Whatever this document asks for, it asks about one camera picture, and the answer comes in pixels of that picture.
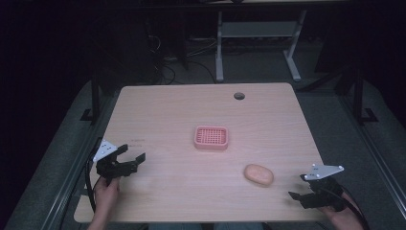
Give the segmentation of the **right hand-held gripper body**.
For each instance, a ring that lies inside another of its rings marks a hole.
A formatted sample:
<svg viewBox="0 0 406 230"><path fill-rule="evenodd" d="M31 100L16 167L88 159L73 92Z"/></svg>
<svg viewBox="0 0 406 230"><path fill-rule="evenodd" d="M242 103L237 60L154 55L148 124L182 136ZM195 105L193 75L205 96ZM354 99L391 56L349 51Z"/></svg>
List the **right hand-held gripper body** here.
<svg viewBox="0 0 406 230"><path fill-rule="evenodd" d="M308 176L307 182L309 188L314 194L312 202L301 203L305 209L332 207L336 212L345 209L344 199L342 198L343 189L333 178L337 173L344 170L343 166L328 166L313 164Z"/></svg>

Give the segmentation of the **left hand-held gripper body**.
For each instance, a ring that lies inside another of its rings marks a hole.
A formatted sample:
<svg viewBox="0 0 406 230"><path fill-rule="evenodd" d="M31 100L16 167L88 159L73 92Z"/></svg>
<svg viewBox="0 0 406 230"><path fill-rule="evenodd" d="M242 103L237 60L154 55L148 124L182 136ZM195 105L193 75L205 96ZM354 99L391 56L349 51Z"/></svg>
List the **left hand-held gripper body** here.
<svg viewBox="0 0 406 230"><path fill-rule="evenodd" d="M102 139L101 143L93 156L93 162L96 164L97 174L107 179L110 182L113 178L122 176L130 176L132 173L137 172L138 167L133 169L130 166L131 161L119 162L111 156L111 153L118 147L110 142Z"/></svg>

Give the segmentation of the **pink soap dish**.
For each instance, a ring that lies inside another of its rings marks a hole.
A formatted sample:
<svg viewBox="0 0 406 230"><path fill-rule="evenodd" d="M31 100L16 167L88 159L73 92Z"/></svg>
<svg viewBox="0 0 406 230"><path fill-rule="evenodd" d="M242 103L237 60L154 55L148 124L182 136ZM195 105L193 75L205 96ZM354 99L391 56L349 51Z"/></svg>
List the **pink soap dish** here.
<svg viewBox="0 0 406 230"><path fill-rule="evenodd" d="M224 126L198 126L193 143L198 150L226 150L229 145L228 129Z"/></svg>

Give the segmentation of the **person's left hand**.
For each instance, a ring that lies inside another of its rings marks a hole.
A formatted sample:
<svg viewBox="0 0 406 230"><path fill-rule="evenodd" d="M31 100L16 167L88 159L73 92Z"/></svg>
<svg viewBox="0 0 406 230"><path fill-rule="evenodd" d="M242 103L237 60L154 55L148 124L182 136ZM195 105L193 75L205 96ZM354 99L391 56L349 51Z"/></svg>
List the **person's left hand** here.
<svg viewBox="0 0 406 230"><path fill-rule="evenodd" d="M108 222L115 207L120 192L120 178L113 178L110 182L100 177L95 185L96 211L93 222Z"/></svg>

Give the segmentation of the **person's right hand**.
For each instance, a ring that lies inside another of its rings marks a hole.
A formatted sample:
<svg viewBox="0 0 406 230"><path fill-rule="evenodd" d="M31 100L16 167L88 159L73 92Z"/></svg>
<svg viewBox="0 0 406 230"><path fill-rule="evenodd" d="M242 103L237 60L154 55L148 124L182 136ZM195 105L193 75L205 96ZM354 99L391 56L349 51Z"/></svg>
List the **person's right hand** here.
<svg viewBox="0 0 406 230"><path fill-rule="evenodd" d="M364 230L362 222L354 212L346 207L341 212L336 212L332 207L319 208L327 216L336 230Z"/></svg>

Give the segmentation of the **black metal stand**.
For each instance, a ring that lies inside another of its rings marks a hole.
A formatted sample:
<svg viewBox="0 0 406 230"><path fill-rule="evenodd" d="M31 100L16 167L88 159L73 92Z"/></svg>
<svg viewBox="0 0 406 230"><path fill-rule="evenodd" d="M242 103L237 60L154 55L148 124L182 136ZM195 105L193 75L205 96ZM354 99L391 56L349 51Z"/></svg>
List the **black metal stand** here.
<svg viewBox="0 0 406 230"><path fill-rule="evenodd" d="M344 66L334 90L339 96L346 96L352 91L351 112L359 125L378 121L373 111L363 106L364 80L360 69Z"/></svg>

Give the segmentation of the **grey metal rail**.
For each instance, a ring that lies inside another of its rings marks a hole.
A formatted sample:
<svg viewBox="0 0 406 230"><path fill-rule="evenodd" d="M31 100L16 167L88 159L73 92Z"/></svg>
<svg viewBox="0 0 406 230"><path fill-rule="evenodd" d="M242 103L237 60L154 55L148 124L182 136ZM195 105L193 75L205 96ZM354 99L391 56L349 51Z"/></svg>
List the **grey metal rail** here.
<svg viewBox="0 0 406 230"><path fill-rule="evenodd" d="M87 94L79 96L79 101L68 110L50 153L46 153L46 173L53 178L47 182L47 190L52 191L48 195L51 206L46 209L39 230L62 230L70 223L76 225L73 213L85 192L85 165L97 140L105 133L117 98L117 94L101 96L101 115L95 123L81 120L92 106Z"/></svg>
<svg viewBox="0 0 406 230"><path fill-rule="evenodd" d="M365 124L359 122L355 116L352 114L350 101L344 97L338 98L340 105L343 107L344 111L350 118L352 125L355 127L358 135L361 137L362 141L366 145L368 152L378 170L378 173L382 177L383 183L388 189L395 205L401 215L406 219L406 193L401 188L397 179L395 178L393 172L389 168L387 162L383 158L381 151L378 149L377 145L373 142L372 137L366 130Z"/></svg>

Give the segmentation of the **white metal desk frame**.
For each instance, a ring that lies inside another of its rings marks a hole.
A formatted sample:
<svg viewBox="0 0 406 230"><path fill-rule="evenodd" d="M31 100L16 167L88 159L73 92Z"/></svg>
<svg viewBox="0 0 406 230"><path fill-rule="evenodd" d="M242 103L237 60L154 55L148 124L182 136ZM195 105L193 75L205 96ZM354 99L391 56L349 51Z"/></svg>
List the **white metal desk frame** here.
<svg viewBox="0 0 406 230"><path fill-rule="evenodd" d="M283 51L284 59L293 81L301 81L301 75L293 58L305 22L306 10L300 12L296 21L270 22L224 22L223 13L217 17L215 52L215 80L224 81L222 41L224 38L290 37L291 44Z"/></svg>

